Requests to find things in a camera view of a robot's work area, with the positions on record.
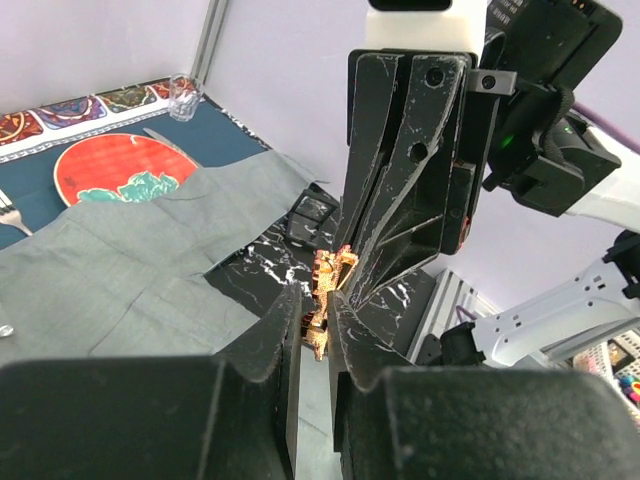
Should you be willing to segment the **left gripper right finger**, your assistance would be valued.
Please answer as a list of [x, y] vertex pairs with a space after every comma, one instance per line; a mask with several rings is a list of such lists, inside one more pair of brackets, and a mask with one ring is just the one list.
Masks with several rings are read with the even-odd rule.
[[334, 447], [346, 479], [635, 479], [639, 436], [586, 373], [418, 367], [345, 296], [328, 304]]

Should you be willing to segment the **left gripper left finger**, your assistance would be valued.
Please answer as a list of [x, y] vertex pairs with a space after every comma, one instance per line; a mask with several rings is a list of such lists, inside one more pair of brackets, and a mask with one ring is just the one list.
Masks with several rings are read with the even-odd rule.
[[298, 285], [220, 352], [1, 370], [5, 479], [291, 479]]

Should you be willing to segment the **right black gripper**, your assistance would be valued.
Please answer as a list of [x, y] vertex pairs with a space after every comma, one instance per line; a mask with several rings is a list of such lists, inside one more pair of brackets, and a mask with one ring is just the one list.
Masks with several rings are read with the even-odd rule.
[[467, 53], [356, 49], [349, 55], [349, 145], [334, 246], [359, 252], [345, 290], [363, 305], [466, 240], [511, 72]]

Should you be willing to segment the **orange flower brooch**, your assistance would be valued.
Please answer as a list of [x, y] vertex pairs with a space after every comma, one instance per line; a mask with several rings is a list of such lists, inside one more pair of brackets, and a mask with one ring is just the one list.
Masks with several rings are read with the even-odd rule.
[[336, 252], [315, 252], [312, 268], [314, 309], [302, 318], [301, 335], [302, 340], [313, 349], [318, 362], [323, 360], [328, 343], [329, 293], [342, 288], [358, 263], [358, 255], [348, 244]]

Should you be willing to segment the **grey button shirt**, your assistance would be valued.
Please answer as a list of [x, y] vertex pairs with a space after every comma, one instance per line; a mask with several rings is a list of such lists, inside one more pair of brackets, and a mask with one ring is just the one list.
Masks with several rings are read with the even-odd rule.
[[1, 360], [212, 354], [256, 315], [206, 274], [287, 214], [314, 175], [268, 151], [142, 203], [80, 203], [1, 252]]

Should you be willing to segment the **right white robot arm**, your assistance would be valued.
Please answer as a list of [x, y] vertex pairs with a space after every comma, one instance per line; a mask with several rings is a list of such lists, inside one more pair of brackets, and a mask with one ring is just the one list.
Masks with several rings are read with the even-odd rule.
[[574, 91], [622, 19], [597, 1], [373, 1], [349, 57], [348, 170], [336, 246], [360, 308], [464, 243], [481, 191], [622, 228], [566, 283], [440, 339], [440, 365], [505, 368], [639, 320], [639, 151], [580, 112]]

